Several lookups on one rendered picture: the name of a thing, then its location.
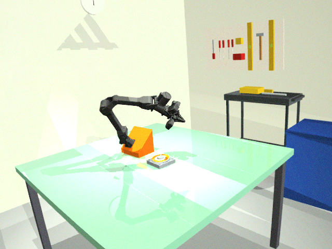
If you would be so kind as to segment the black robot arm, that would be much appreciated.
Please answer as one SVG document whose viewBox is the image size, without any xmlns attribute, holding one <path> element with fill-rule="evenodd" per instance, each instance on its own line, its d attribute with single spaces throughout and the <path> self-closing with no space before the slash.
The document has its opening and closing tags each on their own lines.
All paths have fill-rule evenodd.
<svg viewBox="0 0 332 249">
<path fill-rule="evenodd" d="M 154 104 L 153 104 L 154 99 Z M 116 115 L 113 112 L 113 108 L 120 104 L 120 105 L 131 105 L 131 106 L 138 106 L 141 109 L 146 110 L 153 110 L 161 113 L 165 107 L 165 105 L 168 103 L 168 101 L 171 99 L 171 95 L 168 92 L 160 92 L 158 95 L 152 95 L 152 96 L 142 96 L 139 98 L 136 97 L 130 97 L 130 96 L 120 96 L 120 95 L 113 95 L 109 96 L 100 102 L 100 108 L 99 111 L 104 115 L 107 116 L 114 128 L 117 131 L 119 144 L 125 144 L 125 147 L 131 148 L 134 144 L 135 140 L 128 137 L 128 128 L 126 126 L 122 126 L 117 119 Z M 179 106 L 178 103 L 174 100 L 172 101 L 171 106 L 167 106 L 168 110 L 166 109 L 166 113 L 170 116 L 173 115 L 173 113 L 177 113 Z"/>
</svg>

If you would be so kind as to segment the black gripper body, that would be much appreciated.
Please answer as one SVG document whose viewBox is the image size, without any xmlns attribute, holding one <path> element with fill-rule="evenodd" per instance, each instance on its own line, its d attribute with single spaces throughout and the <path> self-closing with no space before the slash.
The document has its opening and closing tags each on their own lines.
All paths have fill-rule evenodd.
<svg viewBox="0 0 332 249">
<path fill-rule="evenodd" d="M 179 101 L 177 101 L 177 103 L 178 103 L 178 106 L 180 106 L 180 102 Z M 167 107 L 168 105 L 165 105 L 165 107 L 164 107 L 164 109 L 163 109 L 163 111 L 161 112 L 161 115 L 163 116 L 166 116 L 167 117 L 167 119 L 170 119 L 167 123 L 166 123 L 166 125 L 165 125 L 165 128 L 166 129 L 170 129 L 173 125 L 174 125 L 174 120 L 176 119 L 176 114 L 177 113 L 173 113 L 173 115 L 172 116 L 170 116 L 170 115 L 168 115 L 167 113 L 166 113 L 166 109 L 168 110 L 168 107 Z"/>
</svg>

